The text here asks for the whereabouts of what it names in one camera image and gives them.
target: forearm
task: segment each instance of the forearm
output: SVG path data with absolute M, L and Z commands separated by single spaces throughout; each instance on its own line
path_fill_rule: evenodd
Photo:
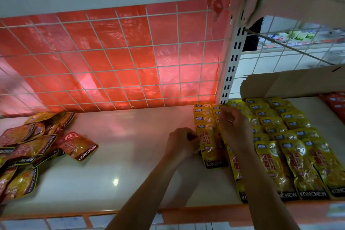
M 254 228 L 299 229 L 256 153 L 242 153 L 238 159 Z
M 163 157 L 106 230 L 149 229 L 179 162 Z

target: pile of snack packages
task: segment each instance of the pile of snack packages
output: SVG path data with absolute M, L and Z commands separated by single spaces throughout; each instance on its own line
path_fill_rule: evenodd
M 303 112 L 280 97 L 229 100 L 248 117 L 253 147 L 283 201 L 345 197 L 345 171 L 326 139 L 319 137 Z M 201 155 L 206 168 L 230 162 L 242 202 L 247 203 L 240 166 L 223 140 L 217 115 L 219 105 L 196 103 L 196 132 L 203 140 Z
M 36 187 L 38 167 L 68 154 L 83 161 L 98 145 L 76 132 L 64 135 L 75 113 L 41 112 L 0 136 L 0 202 L 23 197 Z
M 320 95 L 320 98 L 326 102 L 339 119 L 345 123 L 345 91 Z

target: shelf surface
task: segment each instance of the shelf surface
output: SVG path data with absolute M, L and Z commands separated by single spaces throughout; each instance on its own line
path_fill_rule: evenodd
M 317 97 L 289 99 L 325 137 L 345 165 L 345 127 Z M 194 127 L 193 106 L 81 113 L 67 131 L 87 135 L 99 149 L 78 163 L 59 157 L 35 191 L 2 206 L 3 216 L 119 210 L 162 157 L 170 132 Z M 0 120 L 0 133 L 26 118 Z M 231 169 L 207 170 L 199 155 L 176 171 L 161 208 L 241 204 Z

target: person's right hand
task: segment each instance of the person's right hand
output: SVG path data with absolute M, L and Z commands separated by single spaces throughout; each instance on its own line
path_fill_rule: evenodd
M 249 119 L 235 107 L 223 106 L 220 110 L 218 119 L 224 141 L 237 155 L 254 151 L 253 128 Z

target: cardboard flap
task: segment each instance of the cardboard flap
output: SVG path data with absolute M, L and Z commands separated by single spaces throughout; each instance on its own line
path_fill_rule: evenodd
M 345 64 L 249 75 L 241 84 L 240 93 L 242 98 L 289 98 L 344 90 Z

